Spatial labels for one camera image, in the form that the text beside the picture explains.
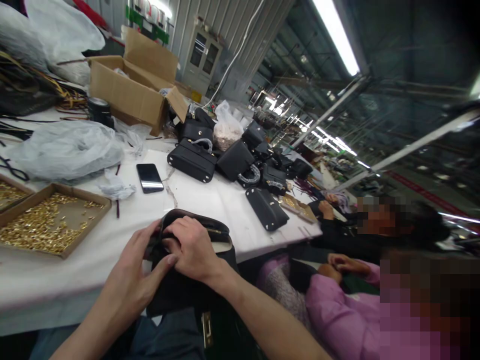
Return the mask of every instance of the jeans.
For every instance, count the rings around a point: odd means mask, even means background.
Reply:
[[[78,325],[41,330],[30,360],[47,360],[75,331]],[[171,312],[156,326],[146,317],[135,324],[135,334],[128,351],[113,357],[110,350],[102,358],[124,360],[205,360],[204,339],[199,333],[193,308]]]

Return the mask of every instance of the workbench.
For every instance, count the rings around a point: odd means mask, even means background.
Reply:
[[[31,120],[54,121],[61,116],[54,109],[27,116]],[[41,123],[2,120],[24,129],[35,130]],[[2,140],[8,147],[13,141]],[[0,248],[0,336],[80,323],[94,303],[112,267],[134,231],[148,226],[168,211],[179,208],[226,224],[235,246],[237,262],[266,254],[306,238],[322,234],[317,223],[309,224],[288,212],[290,220],[280,229],[267,232],[255,215],[243,189],[215,173],[210,183],[202,183],[167,164],[167,155],[176,139],[146,141],[148,151],[140,159],[125,154],[118,175],[125,184],[135,184],[136,193],[116,204],[67,259]],[[0,146],[5,157],[5,148]],[[162,192],[144,194],[136,164],[156,165],[165,186]],[[0,168],[6,176],[11,174]],[[101,178],[76,187],[102,194]],[[46,183],[30,181],[38,191]],[[295,197],[312,201],[294,189]]]

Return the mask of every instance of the smartphone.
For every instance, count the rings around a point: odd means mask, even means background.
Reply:
[[[157,193],[164,190],[164,185],[155,164],[137,164],[136,170],[140,177],[141,188],[144,194]]]

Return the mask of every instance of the corrugated metal wall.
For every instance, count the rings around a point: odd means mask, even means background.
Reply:
[[[120,34],[121,25],[126,23],[127,0],[86,0],[92,9],[100,13],[113,29]],[[168,49],[178,56],[181,70],[177,80],[182,80],[188,59],[194,19],[200,15],[214,32],[220,34],[225,43],[212,84],[220,81],[233,54],[240,48],[245,30],[261,0],[163,0],[172,12]],[[237,57],[221,94],[227,99],[245,102],[245,92],[269,49],[277,32],[287,17],[295,0],[265,0],[262,9],[253,20],[241,54]]]

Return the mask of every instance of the cabinet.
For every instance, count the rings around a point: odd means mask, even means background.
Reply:
[[[205,95],[223,47],[201,26],[193,28],[188,58],[181,82]]]

